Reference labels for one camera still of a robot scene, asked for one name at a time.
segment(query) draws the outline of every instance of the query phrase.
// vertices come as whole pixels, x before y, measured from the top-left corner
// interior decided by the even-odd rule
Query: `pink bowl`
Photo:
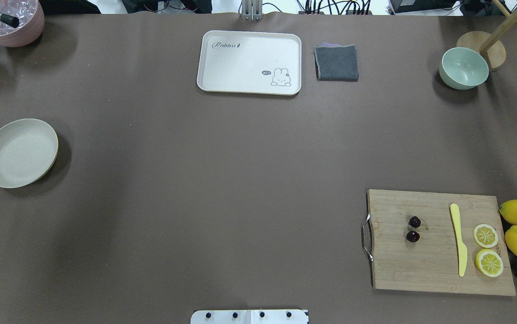
[[[17,28],[0,22],[0,45],[19,47],[32,43],[44,29],[44,12],[38,0],[0,0],[0,12],[19,18]]]

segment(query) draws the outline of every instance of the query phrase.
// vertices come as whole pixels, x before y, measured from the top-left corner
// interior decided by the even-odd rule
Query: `wooden stand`
[[[507,19],[492,34],[484,31],[469,31],[458,39],[457,47],[467,47],[481,54],[489,64],[489,70],[496,71],[505,64],[507,57],[505,46],[499,41],[499,38],[517,23],[517,8],[512,14],[509,14],[499,0],[493,0],[493,3]]]

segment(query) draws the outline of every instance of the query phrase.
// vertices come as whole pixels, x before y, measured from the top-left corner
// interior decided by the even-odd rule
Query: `round plate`
[[[0,187],[18,188],[40,179],[59,151],[59,138],[48,123],[19,119],[0,129]]]

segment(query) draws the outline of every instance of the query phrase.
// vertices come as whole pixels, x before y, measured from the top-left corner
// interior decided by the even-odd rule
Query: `rectangular tray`
[[[301,47],[293,34],[208,31],[196,84],[205,91],[294,95],[300,90]]]
[[[367,202],[372,285],[376,289],[516,295],[496,197],[370,189]],[[468,249],[464,277],[458,276],[451,203],[460,208],[463,242]],[[421,238],[415,243],[405,239],[412,216],[422,220],[417,230]],[[482,223],[495,228],[499,235],[493,250],[501,256],[505,269],[496,278],[487,277],[475,265],[481,247],[473,238],[473,229]]]

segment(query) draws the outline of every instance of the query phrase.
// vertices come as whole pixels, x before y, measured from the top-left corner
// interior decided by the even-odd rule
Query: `gray cloth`
[[[314,47],[319,80],[358,81],[357,49],[354,45],[320,43]]]

